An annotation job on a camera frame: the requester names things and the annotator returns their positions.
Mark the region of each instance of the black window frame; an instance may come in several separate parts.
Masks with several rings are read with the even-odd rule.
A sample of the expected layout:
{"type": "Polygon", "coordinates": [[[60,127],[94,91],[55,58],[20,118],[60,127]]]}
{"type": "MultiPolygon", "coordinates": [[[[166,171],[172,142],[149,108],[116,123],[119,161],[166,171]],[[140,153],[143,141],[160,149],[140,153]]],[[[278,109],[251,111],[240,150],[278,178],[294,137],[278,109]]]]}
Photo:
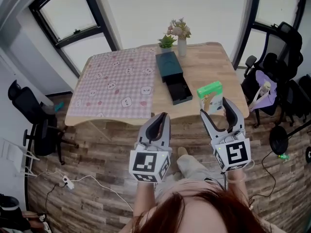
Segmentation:
{"type": "MultiPolygon", "coordinates": [[[[265,33],[273,32],[272,25],[267,25],[267,24],[256,21],[256,16],[257,16],[257,11],[258,11],[260,0],[251,0],[251,1],[252,3],[251,3],[251,8],[250,8],[249,18],[246,24],[245,34],[240,40],[240,47],[237,49],[237,52],[232,61],[232,65],[235,70],[239,67],[249,35],[251,33],[251,30],[255,29],[255,30],[265,32],[265,33]]],[[[302,19],[304,10],[305,10],[305,5],[306,5],[306,0],[299,0],[298,5],[297,5],[295,20],[293,23],[293,28],[296,30],[299,29],[299,25],[300,25],[300,22],[301,22],[301,19],[302,19]]]]}
{"type": "Polygon", "coordinates": [[[84,30],[76,31],[72,35],[62,39],[58,40],[56,35],[53,33],[52,29],[50,28],[49,24],[43,17],[43,15],[40,12],[40,9],[49,2],[50,0],[34,0],[32,4],[30,4],[29,9],[31,13],[33,14],[35,20],[37,21],[38,25],[40,26],[43,33],[46,35],[48,40],[51,42],[57,53],[61,56],[61,58],[65,61],[65,63],[68,65],[68,67],[71,69],[71,71],[77,76],[77,78],[80,77],[80,74],[78,70],[75,68],[73,63],[69,60],[69,58],[66,56],[66,54],[62,51],[61,48],[64,46],[67,46],[71,43],[74,43],[76,41],[82,40],[84,38],[103,33],[107,43],[111,49],[111,51],[117,51],[119,50],[118,46],[115,44],[116,39],[113,34],[111,34],[108,30],[108,27],[105,23],[105,20],[102,16],[102,13],[100,11],[100,8],[96,2],[96,0],[86,0],[89,9],[95,19],[96,25],[84,30]]]}

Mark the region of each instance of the wooden floor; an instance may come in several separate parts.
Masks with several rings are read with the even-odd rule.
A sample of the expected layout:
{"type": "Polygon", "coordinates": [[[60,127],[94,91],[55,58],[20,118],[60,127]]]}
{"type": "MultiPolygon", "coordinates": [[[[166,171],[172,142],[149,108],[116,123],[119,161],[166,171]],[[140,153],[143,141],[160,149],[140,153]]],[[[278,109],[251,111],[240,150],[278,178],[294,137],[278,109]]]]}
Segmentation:
{"type": "MultiPolygon", "coordinates": [[[[59,126],[64,125],[70,98],[70,95],[66,95],[52,99],[56,104],[61,101],[65,103],[65,107],[57,113],[59,126]]],[[[269,132],[276,119],[261,114],[262,125],[257,129],[252,128],[255,122],[253,113],[245,120],[252,158],[256,163],[254,168],[247,171],[246,185],[250,196],[257,193],[268,195],[273,188],[274,180],[262,168],[261,160],[271,151],[269,132]]],[[[299,124],[295,118],[294,127],[299,124]]],[[[288,122],[281,125],[287,132],[293,129],[288,122]]],[[[60,166],[54,154],[40,157],[39,162],[34,162],[33,170],[37,174],[46,170],[60,171],[71,180],[92,175],[133,205],[136,183],[128,173],[128,161],[139,127],[117,122],[103,123],[103,127],[111,133],[111,142],[107,142],[90,124],[69,127],[66,138],[75,140],[80,148],[63,144],[64,166],[60,166]]],[[[311,165],[307,165],[305,160],[305,149],[311,145],[307,131],[305,129],[289,140],[289,160],[281,160],[274,154],[265,159],[265,166],[276,179],[276,187],[269,198],[256,197],[253,204],[254,211],[260,217],[289,233],[303,232],[311,208],[311,165]]],[[[186,147],[200,162],[215,161],[209,143],[210,138],[198,116],[172,121],[170,173],[178,171],[175,161],[180,146],[186,147]]],[[[219,168],[217,163],[204,165],[212,170],[219,168]]],[[[221,175],[218,174],[216,178],[221,179],[221,175]]],[[[63,184],[61,179],[58,173],[44,173],[35,179],[28,179],[28,199],[33,211],[45,212],[46,195],[56,183],[63,184]]],[[[73,190],[56,187],[49,195],[47,210],[48,222],[54,233],[118,232],[132,216],[128,206],[115,193],[100,187],[90,177],[75,182],[73,190]]]]}

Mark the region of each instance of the power strip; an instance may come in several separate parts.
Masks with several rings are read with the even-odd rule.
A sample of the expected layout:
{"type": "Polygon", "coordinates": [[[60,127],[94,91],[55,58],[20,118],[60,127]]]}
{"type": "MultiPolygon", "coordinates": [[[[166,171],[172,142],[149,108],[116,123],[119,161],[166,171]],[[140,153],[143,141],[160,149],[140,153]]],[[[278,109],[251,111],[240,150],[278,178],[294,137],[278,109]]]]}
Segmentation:
{"type": "Polygon", "coordinates": [[[74,184],[71,182],[71,180],[65,175],[63,177],[63,182],[69,187],[70,190],[72,190],[74,188],[74,184]]]}

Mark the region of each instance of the wooden table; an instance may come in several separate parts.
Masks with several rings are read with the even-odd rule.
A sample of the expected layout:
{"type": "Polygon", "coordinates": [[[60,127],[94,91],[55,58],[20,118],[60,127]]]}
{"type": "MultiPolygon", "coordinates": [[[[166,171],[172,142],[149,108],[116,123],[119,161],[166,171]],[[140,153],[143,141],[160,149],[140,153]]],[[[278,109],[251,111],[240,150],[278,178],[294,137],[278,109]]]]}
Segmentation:
{"type": "MultiPolygon", "coordinates": [[[[152,113],[156,115],[161,112],[167,112],[171,119],[198,115],[200,113],[200,104],[196,90],[202,86],[219,80],[223,84],[224,97],[230,99],[236,104],[236,106],[241,110],[244,118],[248,117],[249,111],[241,85],[221,44],[216,42],[207,42],[203,44],[188,45],[187,55],[184,57],[178,56],[176,46],[173,47],[173,50],[175,51],[179,63],[184,71],[184,78],[189,86],[189,89],[191,90],[193,99],[185,103],[173,105],[167,86],[162,82],[159,71],[156,68],[152,113]]],[[[89,61],[90,58],[88,59],[80,78],[83,76],[89,61]]],[[[121,121],[132,125],[142,125],[147,121],[147,119],[141,118],[66,116],[65,124],[68,126],[74,126],[86,121],[103,119],[121,121]]]]}

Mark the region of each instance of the red hair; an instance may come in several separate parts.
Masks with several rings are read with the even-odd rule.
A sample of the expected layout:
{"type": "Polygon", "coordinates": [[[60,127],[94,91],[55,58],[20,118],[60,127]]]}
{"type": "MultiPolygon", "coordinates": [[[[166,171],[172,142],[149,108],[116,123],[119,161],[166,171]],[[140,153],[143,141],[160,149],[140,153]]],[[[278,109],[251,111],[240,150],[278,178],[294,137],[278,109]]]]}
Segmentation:
{"type": "MultiPolygon", "coordinates": [[[[259,219],[232,191],[224,189],[203,190],[192,197],[210,203],[221,215],[228,233],[268,233],[259,219]]],[[[172,194],[157,207],[141,225],[143,215],[138,217],[132,233],[177,233],[183,219],[185,203],[179,193],[172,194]]]]}

